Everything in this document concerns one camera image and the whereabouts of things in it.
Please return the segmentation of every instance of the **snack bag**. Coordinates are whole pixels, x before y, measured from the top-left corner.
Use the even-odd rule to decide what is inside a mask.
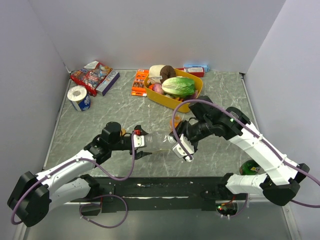
[[[94,97],[96,88],[113,69],[98,61],[92,61],[83,68],[71,72],[70,78],[78,85],[84,86]]]

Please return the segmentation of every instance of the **white wall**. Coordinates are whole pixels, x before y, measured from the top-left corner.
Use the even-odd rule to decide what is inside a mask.
[[[263,134],[320,178],[320,2],[287,0],[245,82]],[[298,201],[320,205],[320,189],[304,180]],[[293,205],[303,239],[320,236],[320,210]]]
[[[0,22],[0,239],[10,240],[7,200],[44,164],[68,72],[28,1],[1,0]]]
[[[209,64],[246,73],[285,0],[29,0],[69,70]]]

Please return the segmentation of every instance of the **head of lettuce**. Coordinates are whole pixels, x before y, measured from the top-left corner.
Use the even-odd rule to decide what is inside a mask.
[[[188,77],[171,77],[162,83],[162,90],[175,97],[185,98],[195,93],[195,81]]]

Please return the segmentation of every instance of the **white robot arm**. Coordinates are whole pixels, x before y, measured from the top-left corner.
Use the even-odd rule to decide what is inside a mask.
[[[204,97],[204,100],[210,102],[208,97]],[[192,154],[197,151],[200,140],[209,135],[224,137],[245,151],[265,170],[264,174],[259,175],[227,173],[221,177],[219,184],[222,185],[224,193],[228,196],[264,195],[279,206],[284,206],[296,196],[300,188],[299,183],[305,176],[287,167],[276,154],[305,172],[309,172],[308,166],[303,163],[298,165],[276,150],[239,109],[229,107],[227,111],[240,120],[246,128],[241,127],[221,111],[202,103],[190,104],[189,108],[198,122],[191,125],[188,121],[182,121],[176,127],[180,143],[175,144],[172,150],[179,158],[191,162],[194,160]],[[137,125],[134,134],[124,136],[121,134],[119,123],[109,122],[100,135],[67,161],[37,175],[30,172],[23,174],[7,202],[8,206],[27,227],[31,227],[40,222],[50,210],[64,203],[92,197],[92,192],[97,190],[97,186],[94,186],[90,179],[92,177],[78,176],[105,162],[111,157],[112,151],[129,150],[135,159],[151,154],[137,152],[137,149],[145,147],[144,136],[147,134],[140,125]]]

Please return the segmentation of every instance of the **yellow tray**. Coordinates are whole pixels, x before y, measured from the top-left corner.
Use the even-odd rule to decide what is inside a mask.
[[[200,95],[202,87],[203,87],[202,80],[197,76],[194,76],[194,75],[187,73],[187,72],[184,72],[184,71],[180,71],[178,69],[174,69],[174,71],[177,76],[187,77],[187,78],[194,80],[195,88],[198,90],[198,95],[197,95],[197,97],[198,97]],[[163,106],[166,106],[168,108],[171,108],[171,109],[175,109],[181,103],[181,101],[172,99],[170,97],[159,94],[159,93],[149,89],[148,84],[147,84],[148,79],[149,79],[149,75],[144,80],[144,86],[145,86],[144,88],[146,90],[146,96],[148,97],[148,99],[150,99],[158,104],[161,104]],[[188,112],[190,112],[190,108],[188,106],[189,106],[189,103],[181,106],[178,109],[178,111],[181,113],[188,113]]]

